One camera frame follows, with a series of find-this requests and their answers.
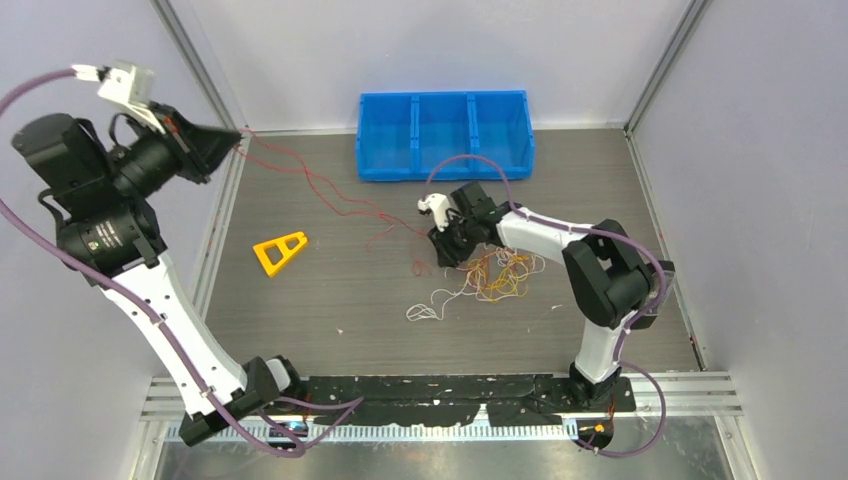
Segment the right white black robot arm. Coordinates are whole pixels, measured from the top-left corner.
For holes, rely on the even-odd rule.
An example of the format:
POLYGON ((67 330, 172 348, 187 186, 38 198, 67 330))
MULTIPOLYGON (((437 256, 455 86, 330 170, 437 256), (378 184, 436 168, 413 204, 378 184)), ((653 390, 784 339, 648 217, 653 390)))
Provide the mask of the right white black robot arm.
POLYGON ((596 410, 621 375, 626 337, 655 322, 674 265, 659 260, 612 219, 581 224, 540 215, 512 199, 498 204, 477 181, 417 201, 433 226, 427 237, 443 268, 466 262, 478 246, 525 251, 562 265, 585 319, 566 381, 574 403, 596 410))

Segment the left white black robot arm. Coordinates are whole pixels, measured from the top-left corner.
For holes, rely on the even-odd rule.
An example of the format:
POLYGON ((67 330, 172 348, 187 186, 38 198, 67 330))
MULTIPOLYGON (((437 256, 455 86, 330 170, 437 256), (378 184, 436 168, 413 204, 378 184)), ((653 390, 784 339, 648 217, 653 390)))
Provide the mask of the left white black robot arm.
POLYGON ((240 143, 238 131, 199 126, 155 104, 160 127, 130 121, 135 140, 106 148, 93 124, 52 113, 23 126, 12 147, 45 182, 51 249, 138 327, 178 386, 189 446, 269 405, 298 412, 307 389, 281 356, 235 361, 185 294, 149 197, 174 177, 205 183, 240 143))

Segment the yellow triangular plastic stand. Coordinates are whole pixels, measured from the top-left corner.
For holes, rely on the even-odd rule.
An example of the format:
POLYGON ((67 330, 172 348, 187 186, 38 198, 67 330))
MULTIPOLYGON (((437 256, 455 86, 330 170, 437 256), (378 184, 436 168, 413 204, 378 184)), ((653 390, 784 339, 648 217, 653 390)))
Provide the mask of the yellow triangular plastic stand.
POLYGON ((252 251, 265 275, 274 278, 308 245, 307 235, 298 231, 257 243, 252 251))

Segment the blue three-compartment plastic bin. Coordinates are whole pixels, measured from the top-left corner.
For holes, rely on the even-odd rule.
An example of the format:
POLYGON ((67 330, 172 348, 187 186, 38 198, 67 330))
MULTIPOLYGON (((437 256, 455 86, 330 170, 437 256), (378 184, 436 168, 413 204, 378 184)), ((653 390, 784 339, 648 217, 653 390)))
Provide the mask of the blue three-compartment plastic bin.
POLYGON ((439 181, 510 180, 533 174, 535 137, 524 90, 364 93, 355 143, 357 173, 368 182, 424 181, 440 162, 459 159, 439 181))

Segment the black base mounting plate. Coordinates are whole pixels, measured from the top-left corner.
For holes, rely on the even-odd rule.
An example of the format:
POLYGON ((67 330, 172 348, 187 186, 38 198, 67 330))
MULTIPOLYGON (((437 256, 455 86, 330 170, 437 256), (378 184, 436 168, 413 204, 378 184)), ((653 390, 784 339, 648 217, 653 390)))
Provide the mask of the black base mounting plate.
POLYGON ((598 400, 579 397, 568 378, 551 374, 312 376, 303 385, 316 404, 362 398, 343 421, 353 426, 466 426, 479 412, 492 426, 537 426, 557 424, 563 414, 636 410, 627 378, 598 400))

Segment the black triangular stand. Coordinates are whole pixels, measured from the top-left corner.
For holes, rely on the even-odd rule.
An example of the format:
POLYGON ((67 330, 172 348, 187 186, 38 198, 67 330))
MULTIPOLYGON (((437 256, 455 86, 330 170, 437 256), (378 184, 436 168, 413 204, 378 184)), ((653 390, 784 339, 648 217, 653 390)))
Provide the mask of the black triangular stand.
POLYGON ((653 325, 670 291, 673 289, 676 274, 674 262, 671 260, 660 260, 659 265, 662 267, 662 272, 651 267, 653 285, 646 300, 646 304, 650 305, 651 308, 640 320, 642 329, 650 328, 653 325))

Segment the aluminium front rail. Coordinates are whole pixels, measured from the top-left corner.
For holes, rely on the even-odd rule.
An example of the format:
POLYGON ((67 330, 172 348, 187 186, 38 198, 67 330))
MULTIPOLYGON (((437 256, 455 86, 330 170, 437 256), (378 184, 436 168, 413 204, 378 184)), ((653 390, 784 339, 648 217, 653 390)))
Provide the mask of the aluminium front rail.
POLYGON ((466 426, 401 427, 397 425, 368 427, 343 423, 351 416, 362 398, 341 404, 316 404, 291 411, 281 406, 272 408, 269 418, 248 416, 241 420, 243 429, 263 442, 281 443, 286 436, 272 428, 273 423, 292 431, 302 441, 321 442, 413 442, 471 440, 606 440, 625 420, 634 418, 639 424, 653 420, 669 421, 673 417, 718 417, 742 415, 741 403, 728 374, 718 372, 656 373, 643 376, 625 373, 636 402, 631 413, 563 414, 559 423, 537 426, 492 426, 486 414, 479 412, 466 426))

